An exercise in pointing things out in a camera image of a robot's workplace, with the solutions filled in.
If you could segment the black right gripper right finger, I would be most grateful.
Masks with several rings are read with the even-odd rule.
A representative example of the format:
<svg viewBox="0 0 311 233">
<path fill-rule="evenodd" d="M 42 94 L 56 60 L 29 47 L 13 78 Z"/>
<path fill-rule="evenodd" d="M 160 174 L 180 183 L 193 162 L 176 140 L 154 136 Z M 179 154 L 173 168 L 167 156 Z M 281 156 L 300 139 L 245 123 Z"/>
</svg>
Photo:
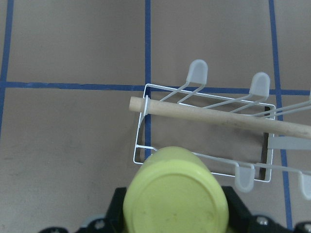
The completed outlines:
<svg viewBox="0 0 311 233">
<path fill-rule="evenodd" d="M 303 221 L 290 230 L 264 215 L 253 215 L 231 186 L 222 186 L 228 209 L 228 233 L 309 233 L 311 222 Z"/>
</svg>

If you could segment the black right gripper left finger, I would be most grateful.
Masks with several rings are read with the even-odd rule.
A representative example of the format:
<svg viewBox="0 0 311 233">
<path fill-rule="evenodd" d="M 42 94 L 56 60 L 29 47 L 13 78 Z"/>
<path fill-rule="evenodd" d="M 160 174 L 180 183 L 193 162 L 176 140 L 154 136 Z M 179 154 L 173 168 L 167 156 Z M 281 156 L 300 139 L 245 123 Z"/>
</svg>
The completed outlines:
<svg viewBox="0 0 311 233">
<path fill-rule="evenodd" d="M 126 187 L 115 189 L 110 205 L 105 215 L 99 215 L 87 220 L 76 233 L 123 233 L 125 230 L 123 203 Z"/>
</svg>

